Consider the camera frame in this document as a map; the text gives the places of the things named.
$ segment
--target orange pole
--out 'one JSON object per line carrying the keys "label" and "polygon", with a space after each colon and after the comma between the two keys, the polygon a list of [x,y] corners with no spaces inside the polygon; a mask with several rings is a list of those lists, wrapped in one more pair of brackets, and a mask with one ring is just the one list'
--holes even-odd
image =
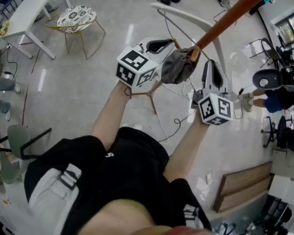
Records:
{"label": "orange pole", "polygon": [[[258,4],[261,0],[240,0],[237,2],[197,43],[200,49],[204,49],[216,37],[229,28],[237,19],[252,7]],[[198,60],[199,51],[195,49],[191,56],[191,61]]]}

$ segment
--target green chair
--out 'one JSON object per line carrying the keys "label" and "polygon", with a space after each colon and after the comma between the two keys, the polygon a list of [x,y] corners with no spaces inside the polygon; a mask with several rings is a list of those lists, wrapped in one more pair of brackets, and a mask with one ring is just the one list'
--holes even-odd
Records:
{"label": "green chair", "polygon": [[[12,184],[21,177],[29,164],[29,161],[27,160],[39,157],[39,155],[31,154],[30,146],[51,131],[52,129],[49,128],[35,138],[31,139],[28,129],[25,126],[15,124],[8,127],[7,136],[0,139],[0,144],[8,140],[11,148],[1,148],[0,146],[0,175],[4,183]],[[16,167],[11,163],[6,155],[6,152],[11,152],[15,157],[22,160],[20,167]]]}

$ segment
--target gray cloth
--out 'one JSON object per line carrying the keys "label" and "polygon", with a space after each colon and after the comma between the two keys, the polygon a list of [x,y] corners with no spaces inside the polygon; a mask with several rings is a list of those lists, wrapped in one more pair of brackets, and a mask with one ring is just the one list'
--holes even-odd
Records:
{"label": "gray cloth", "polygon": [[191,61],[191,55],[198,46],[177,49],[164,61],[161,71],[161,81],[164,84],[179,84],[186,81],[196,68],[197,62]]}
{"label": "gray cloth", "polygon": [[[0,91],[12,91],[14,90],[14,87],[15,87],[14,81],[0,77]],[[0,111],[5,114],[9,111],[9,109],[10,109],[10,103],[0,100]]]}

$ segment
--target window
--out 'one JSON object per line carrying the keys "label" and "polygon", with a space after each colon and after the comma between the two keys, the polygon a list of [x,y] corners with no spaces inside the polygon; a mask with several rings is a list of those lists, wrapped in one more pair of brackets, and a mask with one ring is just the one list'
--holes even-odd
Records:
{"label": "window", "polygon": [[276,24],[285,45],[294,43],[294,13]]}

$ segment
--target gold metal chair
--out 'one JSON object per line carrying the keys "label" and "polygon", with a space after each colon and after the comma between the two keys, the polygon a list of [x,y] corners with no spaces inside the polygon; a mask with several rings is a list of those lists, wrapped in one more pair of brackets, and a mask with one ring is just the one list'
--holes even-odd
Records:
{"label": "gold metal chair", "polygon": [[[60,15],[61,14],[54,15],[51,18],[49,18],[48,21],[51,21],[52,19],[54,19],[55,17],[59,17]],[[82,31],[84,29],[86,29],[93,22],[96,22],[99,25],[99,27],[103,30],[104,34],[103,34],[103,37],[101,39],[101,42],[100,42],[98,48],[89,57],[87,57],[87,53],[86,53],[86,49],[85,49],[85,45],[84,45],[84,41],[83,41],[83,36],[82,36]],[[80,36],[80,38],[81,38],[81,41],[82,41],[83,50],[84,50],[84,53],[85,53],[86,60],[89,60],[100,49],[100,47],[101,47],[101,45],[103,43],[104,37],[106,35],[106,31],[101,27],[101,25],[97,21],[97,16],[95,17],[94,20],[89,21],[87,23],[83,23],[83,24],[68,25],[68,26],[53,26],[53,25],[49,25],[48,22],[46,22],[45,26],[50,28],[50,29],[54,29],[54,30],[57,30],[57,31],[60,31],[60,32],[64,33],[65,44],[66,44],[66,47],[67,47],[68,54],[70,53],[70,48],[68,46],[67,34],[78,34]]]}

